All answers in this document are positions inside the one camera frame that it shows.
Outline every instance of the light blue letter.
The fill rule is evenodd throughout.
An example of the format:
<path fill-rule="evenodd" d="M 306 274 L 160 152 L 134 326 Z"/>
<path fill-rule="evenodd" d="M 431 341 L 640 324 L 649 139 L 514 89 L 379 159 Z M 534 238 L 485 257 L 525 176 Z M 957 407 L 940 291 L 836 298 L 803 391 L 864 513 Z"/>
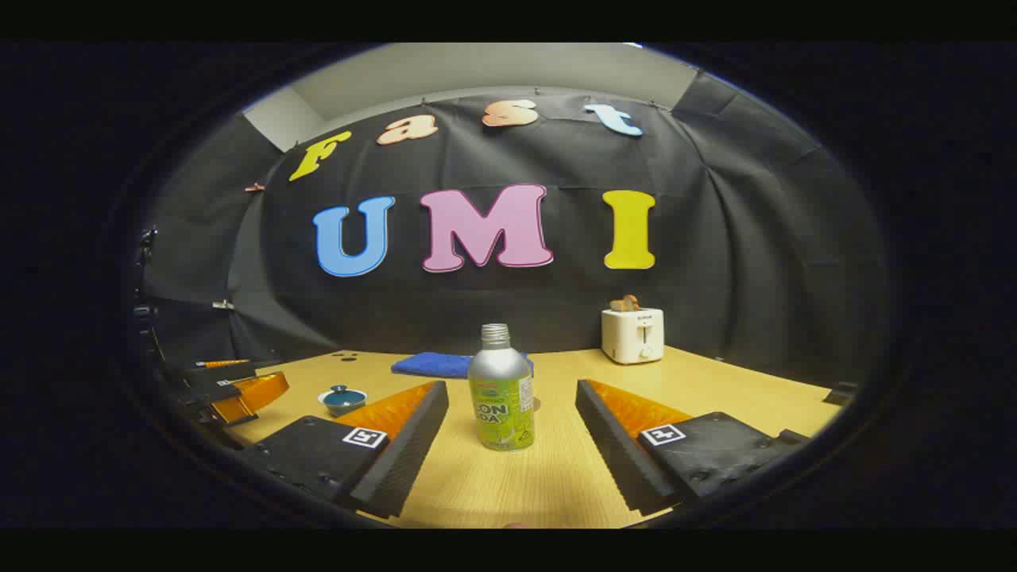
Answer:
<path fill-rule="evenodd" d="M 366 218 L 367 245 L 356 256 L 343 251 L 343 219 L 350 212 L 346 207 L 326 209 L 314 216 L 317 227 L 317 254 L 321 270 L 333 276 L 360 276 L 377 268 L 388 251 L 387 211 L 396 204 L 392 196 L 375 196 L 360 204 L 358 211 Z"/>
<path fill-rule="evenodd" d="M 633 135 L 638 137 L 643 134 L 643 129 L 629 125 L 622 118 L 632 119 L 632 116 L 622 111 L 618 111 L 609 105 L 604 104 L 590 104 L 585 106 L 587 111 L 592 111 L 597 114 L 597 118 L 603 123 L 608 129 L 612 131 L 617 131 L 625 135 Z"/>

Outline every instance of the small bowl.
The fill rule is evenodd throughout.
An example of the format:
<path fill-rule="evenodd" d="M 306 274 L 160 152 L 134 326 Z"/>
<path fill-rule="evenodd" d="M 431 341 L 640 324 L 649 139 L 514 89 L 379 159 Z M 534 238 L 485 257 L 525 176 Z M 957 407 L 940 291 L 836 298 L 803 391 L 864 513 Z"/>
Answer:
<path fill-rule="evenodd" d="M 331 389 L 319 395 L 318 401 L 328 408 L 334 417 L 339 417 L 363 407 L 367 402 L 367 394 L 355 389 L 343 388 L 341 392 Z"/>

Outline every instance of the letter u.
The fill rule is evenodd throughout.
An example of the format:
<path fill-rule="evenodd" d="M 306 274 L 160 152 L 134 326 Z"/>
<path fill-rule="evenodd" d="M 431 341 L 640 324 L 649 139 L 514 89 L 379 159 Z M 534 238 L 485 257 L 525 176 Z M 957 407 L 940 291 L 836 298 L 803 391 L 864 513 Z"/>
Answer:
<path fill-rule="evenodd" d="M 321 270 L 333 276 L 360 276 L 377 268 L 388 251 L 387 211 L 396 204 L 393 196 L 376 196 L 360 204 L 358 211 L 366 218 L 367 244 L 356 256 L 343 251 L 343 219 L 346 207 L 326 209 L 314 216 L 317 227 L 317 256 Z"/>

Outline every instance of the orange letter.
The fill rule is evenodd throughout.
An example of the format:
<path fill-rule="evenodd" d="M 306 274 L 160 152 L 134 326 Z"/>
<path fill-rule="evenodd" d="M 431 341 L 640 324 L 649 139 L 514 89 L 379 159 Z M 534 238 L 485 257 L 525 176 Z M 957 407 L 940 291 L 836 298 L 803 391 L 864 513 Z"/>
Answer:
<path fill-rule="evenodd" d="M 385 127 L 385 132 L 378 137 L 378 145 L 392 145 L 406 139 L 422 139 L 436 133 L 433 115 L 415 115 L 400 119 Z"/>
<path fill-rule="evenodd" d="M 304 175 L 317 171 L 317 162 L 327 159 L 332 155 L 332 152 L 336 150 L 336 145 L 350 138 L 351 134 L 350 131 L 343 131 L 336 136 L 307 146 L 307 155 L 304 155 L 304 160 L 300 162 L 300 166 L 290 175 L 290 180 L 295 181 Z"/>
<path fill-rule="evenodd" d="M 531 111 L 537 104 L 530 100 L 518 100 L 507 102 L 496 102 L 487 106 L 484 110 L 484 125 L 488 127 L 500 127 L 502 125 L 526 125 L 537 120 L 539 115 L 536 111 Z"/>

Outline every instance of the letter m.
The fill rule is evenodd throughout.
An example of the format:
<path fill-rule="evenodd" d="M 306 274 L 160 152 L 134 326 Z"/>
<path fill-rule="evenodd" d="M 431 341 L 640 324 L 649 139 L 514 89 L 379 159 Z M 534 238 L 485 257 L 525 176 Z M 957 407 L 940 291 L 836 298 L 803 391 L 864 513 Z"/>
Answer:
<path fill-rule="evenodd" d="M 537 267 L 550 264 L 554 254 L 544 245 L 540 224 L 540 201 L 547 189 L 539 185 L 503 188 L 486 217 L 459 190 L 425 194 L 420 204 L 431 212 L 431 255 L 424 260 L 428 272 L 452 272 L 463 268 L 456 254 L 455 239 L 482 267 L 490 260 L 498 237 L 504 248 L 498 264 L 506 267 Z"/>

